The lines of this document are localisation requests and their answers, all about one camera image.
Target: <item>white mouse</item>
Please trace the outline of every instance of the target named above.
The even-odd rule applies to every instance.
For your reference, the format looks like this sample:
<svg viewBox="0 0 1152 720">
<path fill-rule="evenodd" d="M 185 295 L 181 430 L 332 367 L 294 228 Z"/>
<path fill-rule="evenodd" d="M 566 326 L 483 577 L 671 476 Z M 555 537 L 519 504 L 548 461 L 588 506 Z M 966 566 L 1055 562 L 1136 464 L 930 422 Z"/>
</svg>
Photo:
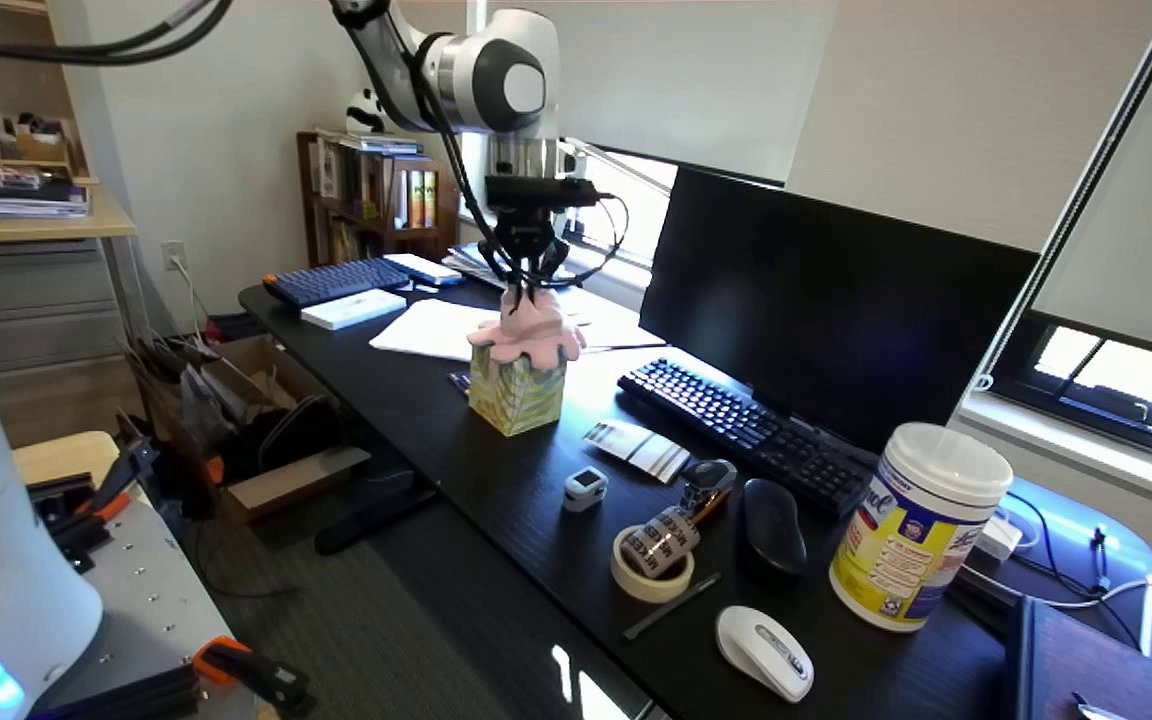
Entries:
<svg viewBox="0 0 1152 720">
<path fill-rule="evenodd" d="M 799 704 L 812 691 L 815 662 L 802 644 L 767 613 L 729 604 L 716 619 L 721 653 L 767 691 Z"/>
</svg>

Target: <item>computer monitor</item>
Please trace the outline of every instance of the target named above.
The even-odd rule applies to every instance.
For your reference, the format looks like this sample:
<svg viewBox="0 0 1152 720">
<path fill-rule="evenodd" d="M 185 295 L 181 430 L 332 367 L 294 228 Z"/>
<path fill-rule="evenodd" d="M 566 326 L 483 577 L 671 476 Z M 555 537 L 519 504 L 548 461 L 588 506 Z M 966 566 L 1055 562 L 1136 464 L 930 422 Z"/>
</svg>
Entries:
<svg viewBox="0 0 1152 720">
<path fill-rule="evenodd" d="M 684 169 L 638 325 L 881 452 L 894 422 L 950 415 L 1033 260 Z"/>
</svg>

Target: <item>computer mouse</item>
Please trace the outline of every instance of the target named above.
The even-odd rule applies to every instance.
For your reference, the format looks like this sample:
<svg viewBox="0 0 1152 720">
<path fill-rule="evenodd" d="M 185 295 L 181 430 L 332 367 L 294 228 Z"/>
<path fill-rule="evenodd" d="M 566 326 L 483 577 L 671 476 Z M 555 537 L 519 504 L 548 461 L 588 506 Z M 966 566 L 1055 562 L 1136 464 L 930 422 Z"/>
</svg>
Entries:
<svg viewBox="0 0 1152 720">
<path fill-rule="evenodd" d="M 802 644 L 767 613 L 729 604 L 716 619 L 716 639 L 729 662 L 764 683 L 767 691 L 799 704 L 815 683 L 815 662 Z"/>
<path fill-rule="evenodd" d="M 790 581 L 808 571 L 799 504 L 782 485 L 744 480 L 737 521 L 737 562 L 751 577 Z"/>
</svg>

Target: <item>pink object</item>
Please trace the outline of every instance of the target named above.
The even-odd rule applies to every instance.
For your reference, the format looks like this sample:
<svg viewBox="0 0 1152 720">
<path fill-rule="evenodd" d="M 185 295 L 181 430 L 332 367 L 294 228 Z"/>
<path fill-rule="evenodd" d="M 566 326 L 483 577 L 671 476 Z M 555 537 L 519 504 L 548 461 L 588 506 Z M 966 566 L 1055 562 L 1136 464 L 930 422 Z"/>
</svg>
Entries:
<svg viewBox="0 0 1152 720">
<path fill-rule="evenodd" d="M 581 356 L 581 337 L 563 325 L 561 300 L 548 288 L 525 300 L 501 291 L 501 319 L 468 331 L 468 344 L 488 344 L 495 362 L 527 356 L 539 372 Z"/>
</svg>

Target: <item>drawer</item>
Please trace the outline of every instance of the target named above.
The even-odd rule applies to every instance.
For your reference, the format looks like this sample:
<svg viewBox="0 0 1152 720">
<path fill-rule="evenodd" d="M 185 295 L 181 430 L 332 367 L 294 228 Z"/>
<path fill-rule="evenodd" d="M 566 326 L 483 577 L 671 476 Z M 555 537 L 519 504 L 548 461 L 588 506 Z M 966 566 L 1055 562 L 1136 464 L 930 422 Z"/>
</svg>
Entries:
<svg viewBox="0 0 1152 720">
<path fill-rule="evenodd" d="M 0 325 L 0 372 L 33 372 L 57 362 L 86 362 L 123 351 L 116 312 L 39 317 Z"/>
<path fill-rule="evenodd" d="M 116 295 L 94 244 L 0 247 L 0 319 L 113 306 Z"/>
</svg>

